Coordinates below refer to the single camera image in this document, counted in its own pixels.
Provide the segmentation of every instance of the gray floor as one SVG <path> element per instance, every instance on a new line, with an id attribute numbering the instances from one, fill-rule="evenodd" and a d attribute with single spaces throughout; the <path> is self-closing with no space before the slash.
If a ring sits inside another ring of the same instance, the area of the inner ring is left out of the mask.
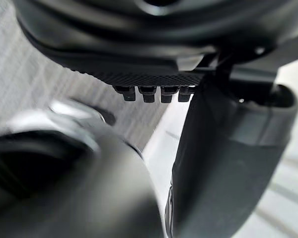
<path id="1" fill-rule="evenodd" d="M 52 98 L 71 96 L 111 111 L 115 129 L 140 149 L 167 106 L 157 103 L 158 98 L 145 104 L 141 95 L 126 103 L 112 87 L 53 63 L 22 35 L 11 3 L 0 0 L 0 123 L 18 111 L 44 107 Z"/>

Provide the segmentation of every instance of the black plastic part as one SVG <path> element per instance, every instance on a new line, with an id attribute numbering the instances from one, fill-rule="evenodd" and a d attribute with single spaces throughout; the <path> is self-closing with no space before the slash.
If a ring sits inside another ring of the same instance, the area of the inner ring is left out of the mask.
<path id="1" fill-rule="evenodd" d="M 172 96 L 179 91 L 179 87 L 161 87 L 161 102 L 171 103 Z"/>
<path id="2" fill-rule="evenodd" d="M 0 187 L 27 198 L 68 171 L 85 148 L 55 131 L 0 136 Z"/>
<path id="3" fill-rule="evenodd" d="M 161 95 L 161 102 L 162 103 L 171 103 L 172 102 L 172 95 L 171 96 Z"/>
<path id="4" fill-rule="evenodd" d="M 298 60 L 298 37 L 288 40 L 272 51 L 257 50 L 263 51 L 258 59 L 233 65 L 229 76 L 229 87 L 239 98 L 262 104 L 271 94 L 279 68 Z M 245 56 L 243 53 L 236 54 L 240 59 L 233 61 L 245 60 L 242 58 Z"/>
<path id="5" fill-rule="evenodd" d="M 230 238 L 247 220 L 280 160 L 298 111 L 293 93 L 277 88 L 269 106 L 240 103 L 209 81 L 195 93 L 172 169 L 169 237 Z"/>
<path id="6" fill-rule="evenodd" d="M 135 87 L 113 86 L 117 93 L 124 96 L 126 102 L 134 102 L 136 100 Z"/>
<path id="7" fill-rule="evenodd" d="M 163 238 L 140 155 L 105 123 L 93 125 L 99 149 L 86 149 L 51 186 L 1 212 L 0 238 Z"/>
<path id="8" fill-rule="evenodd" d="M 194 94 L 195 87 L 180 87 L 178 102 L 187 103 L 190 100 L 191 94 Z"/>
<path id="9" fill-rule="evenodd" d="M 154 103 L 157 87 L 138 87 L 138 90 L 143 95 L 145 103 Z"/>

